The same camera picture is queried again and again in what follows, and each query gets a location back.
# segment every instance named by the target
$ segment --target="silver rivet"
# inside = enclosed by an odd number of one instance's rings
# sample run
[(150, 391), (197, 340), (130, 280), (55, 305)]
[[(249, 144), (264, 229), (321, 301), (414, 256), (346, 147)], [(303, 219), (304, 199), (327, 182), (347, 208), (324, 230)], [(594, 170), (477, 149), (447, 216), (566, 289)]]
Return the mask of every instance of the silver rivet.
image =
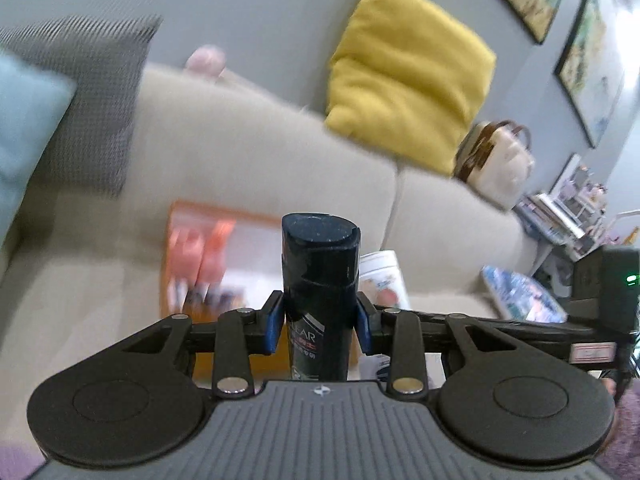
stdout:
[(249, 387), (249, 383), (242, 377), (225, 377), (218, 381), (218, 389), (226, 394), (241, 394)]
[(394, 381), (394, 390), (399, 394), (419, 394), (424, 390), (424, 384), (419, 379), (413, 377), (401, 377)]

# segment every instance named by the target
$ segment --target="black bottle cap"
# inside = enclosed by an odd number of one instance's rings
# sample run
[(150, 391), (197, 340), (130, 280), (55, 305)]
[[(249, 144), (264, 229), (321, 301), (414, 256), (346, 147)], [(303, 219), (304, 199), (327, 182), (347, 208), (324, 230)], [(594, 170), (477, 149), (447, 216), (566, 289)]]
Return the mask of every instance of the black bottle cap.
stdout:
[(282, 264), (292, 276), (327, 286), (358, 277), (360, 229), (326, 214), (292, 213), (282, 218)]

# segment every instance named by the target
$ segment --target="bright light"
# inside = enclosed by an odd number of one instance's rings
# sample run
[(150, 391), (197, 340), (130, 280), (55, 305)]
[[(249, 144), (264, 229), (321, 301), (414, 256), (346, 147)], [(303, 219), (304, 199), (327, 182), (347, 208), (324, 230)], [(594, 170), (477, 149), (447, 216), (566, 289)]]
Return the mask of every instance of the bright light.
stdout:
[(625, 87), (633, 88), (640, 72), (640, 11), (618, 10), (616, 36), (625, 67)]

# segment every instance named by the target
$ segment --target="beige sofa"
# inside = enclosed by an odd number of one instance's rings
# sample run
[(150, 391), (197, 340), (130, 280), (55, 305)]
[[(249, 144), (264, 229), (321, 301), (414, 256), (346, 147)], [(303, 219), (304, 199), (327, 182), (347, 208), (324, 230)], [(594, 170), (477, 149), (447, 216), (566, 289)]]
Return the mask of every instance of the beige sofa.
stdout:
[(0, 287), (0, 440), (31, 442), (25, 408), (47, 376), (157, 320), (164, 224), (177, 198), (280, 217), (327, 212), (391, 248), (412, 306), (495, 316), (478, 295), (494, 264), (528, 272), (536, 245), (513, 214), (463, 184), (398, 169), (322, 117), (227, 77), (149, 66), (118, 200), (31, 187), (22, 244)]

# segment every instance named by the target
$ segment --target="gray ribbed plate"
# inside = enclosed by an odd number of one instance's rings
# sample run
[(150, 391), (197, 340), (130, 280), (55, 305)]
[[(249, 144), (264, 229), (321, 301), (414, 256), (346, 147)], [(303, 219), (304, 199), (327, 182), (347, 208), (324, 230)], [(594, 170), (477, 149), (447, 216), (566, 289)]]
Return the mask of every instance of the gray ribbed plate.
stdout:
[(111, 471), (50, 462), (34, 480), (607, 480), (585, 462), (514, 471), (458, 449), (421, 404), (389, 399), (376, 383), (272, 381), (250, 400), (222, 402), (206, 427), (154, 462)]

